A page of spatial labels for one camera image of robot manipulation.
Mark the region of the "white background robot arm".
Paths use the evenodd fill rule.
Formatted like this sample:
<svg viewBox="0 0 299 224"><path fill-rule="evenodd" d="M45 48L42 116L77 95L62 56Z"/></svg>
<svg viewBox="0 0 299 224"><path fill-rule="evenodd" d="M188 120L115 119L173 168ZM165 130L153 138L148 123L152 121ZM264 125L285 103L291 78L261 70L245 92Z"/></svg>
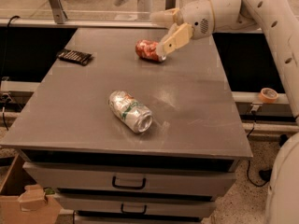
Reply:
<svg viewBox="0 0 299 224"><path fill-rule="evenodd" d="M116 7L123 6L129 0L113 0ZM170 8L163 11L152 11L152 0L136 0L137 17L142 21L151 21L158 26L168 29L166 36L156 45L158 56L166 56L176 49L187 45L192 38L192 26L183 21L179 8Z"/></svg>

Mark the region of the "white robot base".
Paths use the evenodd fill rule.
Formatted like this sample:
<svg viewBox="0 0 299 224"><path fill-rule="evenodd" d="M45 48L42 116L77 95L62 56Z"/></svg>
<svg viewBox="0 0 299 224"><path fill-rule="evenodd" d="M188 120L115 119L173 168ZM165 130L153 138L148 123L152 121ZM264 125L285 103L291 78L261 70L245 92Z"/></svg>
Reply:
<svg viewBox="0 0 299 224"><path fill-rule="evenodd" d="M299 224L299 133L291 136L276 156L264 224Z"/></svg>

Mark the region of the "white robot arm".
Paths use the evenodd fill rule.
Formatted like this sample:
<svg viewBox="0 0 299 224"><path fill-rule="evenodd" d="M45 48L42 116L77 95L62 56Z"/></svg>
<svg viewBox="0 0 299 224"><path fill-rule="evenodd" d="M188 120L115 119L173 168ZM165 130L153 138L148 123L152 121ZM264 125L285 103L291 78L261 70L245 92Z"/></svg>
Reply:
<svg viewBox="0 0 299 224"><path fill-rule="evenodd" d="M179 20L192 37L260 28L273 56L292 115L299 119L299 20L288 0L197 0L185 5Z"/></svg>

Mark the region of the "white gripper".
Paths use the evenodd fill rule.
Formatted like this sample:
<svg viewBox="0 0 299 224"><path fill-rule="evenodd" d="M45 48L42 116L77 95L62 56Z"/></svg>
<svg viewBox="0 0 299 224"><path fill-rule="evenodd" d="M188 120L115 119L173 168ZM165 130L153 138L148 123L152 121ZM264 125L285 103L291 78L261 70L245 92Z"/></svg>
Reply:
<svg viewBox="0 0 299 224"><path fill-rule="evenodd" d="M208 37L214 31L214 15L209 0L190 2L182 9L171 8L153 12L149 19L154 24L170 28L156 46L158 56L167 56L187 45L191 38Z"/></svg>

